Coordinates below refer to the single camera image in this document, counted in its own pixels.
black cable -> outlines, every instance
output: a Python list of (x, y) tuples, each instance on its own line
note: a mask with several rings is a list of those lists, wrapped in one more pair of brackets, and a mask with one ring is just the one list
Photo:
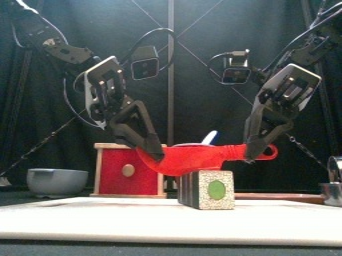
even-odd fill
[[(147, 32), (147, 33), (140, 37), (140, 39), (136, 41), (133, 47), (129, 49), (128, 53), (127, 53), (125, 56), (123, 57), (121, 61), (119, 62), (119, 64), (120, 64), (121, 66), (125, 65), (127, 61), (129, 60), (129, 58), (131, 58), (133, 52), (136, 51), (137, 47), (140, 46), (141, 42), (143, 42), (147, 38), (150, 38), (155, 33), (167, 33), (168, 35), (172, 36), (174, 41), (176, 41), (176, 35), (175, 35), (175, 33), (174, 33), (174, 31), (172, 31), (171, 29), (168, 29), (168, 28), (156, 28), (156, 29), (151, 30), (150, 32)], [(175, 54), (174, 54), (174, 52), (172, 52), (172, 56), (171, 56), (171, 58), (170, 58), (168, 63), (159, 69), (159, 71), (167, 69), (167, 68), (171, 66), (171, 64), (174, 63), (174, 56), (175, 56)]]
[[(334, 9), (337, 9), (339, 7), (339, 4), (337, 4), (335, 6), (333, 6), (327, 11), (325, 11), (322, 13), (322, 16), (325, 14), (327, 14), (329, 12), (331, 12)], [(284, 55), (284, 53), (287, 52), (287, 50), (290, 49), (290, 47), (303, 38), (306, 37), (310, 33), (312, 33), (315, 30), (318, 30), (323, 25), (326, 25), (326, 23), (331, 22), (333, 19), (335, 19), (339, 14), (342, 13), (342, 8), (334, 13), (331, 14), (331, 16), (329, 18), (326, 18), (323, 21), (321, 21), (317, 25), (314, 25), (306, 32), (303, 32), (288, 44), (287, 46), (283, 48), (282, 52), (278, 54), (278, 56), (275, 57), (275, 59), (272, 60), (272, 62), (268, 64), (268, 66), (263, 69), (263, 72), (266, 73), (271, 68), (274, 68), (274, 66), (278, 64), (279, 59), (282, 58), (282, 56)]]

red box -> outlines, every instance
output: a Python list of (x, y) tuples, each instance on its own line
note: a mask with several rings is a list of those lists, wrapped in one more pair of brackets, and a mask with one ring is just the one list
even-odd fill
[(133, 149), (96, 143), (97, 161), (92, 196), (166, 198), (164, 176), (152, 171)]

green circle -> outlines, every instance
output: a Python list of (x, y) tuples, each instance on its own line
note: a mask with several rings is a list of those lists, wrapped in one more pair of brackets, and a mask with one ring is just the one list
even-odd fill
[(219, 180), (208, 183), (208, 196), (214, 200), (220, 200), (226, 195), (226, 186)]

black backdrop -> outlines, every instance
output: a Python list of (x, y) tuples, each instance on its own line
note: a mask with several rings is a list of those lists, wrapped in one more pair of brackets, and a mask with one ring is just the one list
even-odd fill
[[(308, 2), (315, 10), (321, 1)], [(103, 59), (111, 55), (120, 59), (146, 32), (168, 26), (167, 0), (31, 0), (25, 3), (41, 8), (43, 16), (61, 30), (71, 45), (88, 47)], [(0, 152), (4, 170), (73, 116), (63, 100), (59, 74), (35, 52), (24, 52), (15, 46), (5, 14), (0, 22)], [(240, 144), (258, 86), (251, 82), (231, 87), (218, 84), (207, 74), (206, 63), (218, 53), (250, 49), (252, 65), (264, 67), (306, 30), (300, 1), (178, 0), (174, 22), (179, 36), (174, 64), (174, 143), (200, 142), (211, 130), (218, 130), (216, 145)], [(162, 49), (167, 37), (154, 37), (146, 44), (155, 44)], [(162, 62), (167, 60), (166, 53), (166, 49), (159, 53)], [(290, 132), (323, 164), (331, 154), (342, 152), (339, 63), (341, 49), (323, 61), (333, 121), (326, 118), (322, 93), (317, 92)], [(28, 67), (24, 81), (23, 66)], [(144, 101), (163, 143), (167, 143), (168, 132), (167, 81), (167, 72), (144, 81), (127, 81), (127, 94)], [(83, 95), (71, 87), (68, 89), (72, 104), (81, 110)], [(96, 142), (112, 142), (109, 132), (73, 121), (8, 172), (11, 182), (25, 184), (28, 168), (69, 168), (89, 172), (88, 185), (92, 186)], [(234, 171), (236, 190), (317, 192), (318, 183), (327, 181), (326, 170), (286, 136), (279, 137), (275, 145), (279, 156), (274, 161), (251, 165), (244, 162), (223, 164), (224, 169)]]

white surface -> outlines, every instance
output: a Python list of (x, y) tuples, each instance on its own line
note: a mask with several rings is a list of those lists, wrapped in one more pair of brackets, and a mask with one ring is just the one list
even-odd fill
[(174, 199), (71, 198), (0, 207), (0, 239), (342, 246), (342, 209), (238, 200), (196, 210)]

